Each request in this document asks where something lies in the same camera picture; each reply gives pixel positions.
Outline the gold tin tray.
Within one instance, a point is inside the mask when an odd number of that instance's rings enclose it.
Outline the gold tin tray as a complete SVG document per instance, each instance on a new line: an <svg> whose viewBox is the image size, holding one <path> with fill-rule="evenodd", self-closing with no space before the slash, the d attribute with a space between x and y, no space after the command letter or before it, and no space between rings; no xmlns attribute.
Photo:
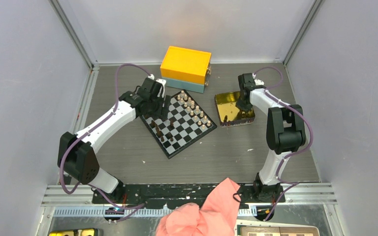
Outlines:
<svg viewBox="0 0 378 236"><path fill-rule="evenodd" d="M245 112L236 107L239 97L239 91L215 95L215 105L221 127L234 127L253 123L255 119L253 109Z"/></svg>

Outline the black white chess board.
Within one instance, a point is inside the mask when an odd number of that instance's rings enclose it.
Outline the black white chess board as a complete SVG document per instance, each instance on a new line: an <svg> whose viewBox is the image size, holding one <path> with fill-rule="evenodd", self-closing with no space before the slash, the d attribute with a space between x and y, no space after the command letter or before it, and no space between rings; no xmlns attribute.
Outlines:
<svg viewBox="0 0 378 236"><path fill-rule="evenodd" d="M154 119L147 116L141 116L140 119L169 159L217 128L215 122L186 90L171 96L167 119ZM152 120L162 131L161 138L157 136L156 129L150 127ZM169 132L173 136L173 142L166 136Z"/></svg>

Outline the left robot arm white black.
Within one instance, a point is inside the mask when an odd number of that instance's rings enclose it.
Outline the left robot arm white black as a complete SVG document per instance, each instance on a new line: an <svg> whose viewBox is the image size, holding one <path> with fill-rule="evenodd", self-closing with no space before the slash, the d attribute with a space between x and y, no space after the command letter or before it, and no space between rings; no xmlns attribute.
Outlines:
<svg viewBox="0 0 378 236"><path fill-rule="evenodd" d="M65 132L60 138L57 166L81 184L104 192L112 203L124 196L122 182L103 170L96 154L117 131L144 115L167 118L171 97L165 95L165 79L147 77L135 91L119 96L114 106L91 125L75 134Z"/></svg>

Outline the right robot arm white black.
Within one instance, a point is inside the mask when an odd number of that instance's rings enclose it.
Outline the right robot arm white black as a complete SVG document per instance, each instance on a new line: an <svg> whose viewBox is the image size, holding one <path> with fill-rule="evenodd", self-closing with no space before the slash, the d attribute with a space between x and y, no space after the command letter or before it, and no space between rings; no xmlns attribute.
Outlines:
<svg viewBox="0 0 378 236"><path fill-rule="evenodd" d="M259 108L267 116L266 142L269 148L265 164L253 182L253 195L265 202L281 192L281 174L295 152L305 144L306 132L300 105L290 105L276 98L251 73L238 76L241 111Z"/></svg>

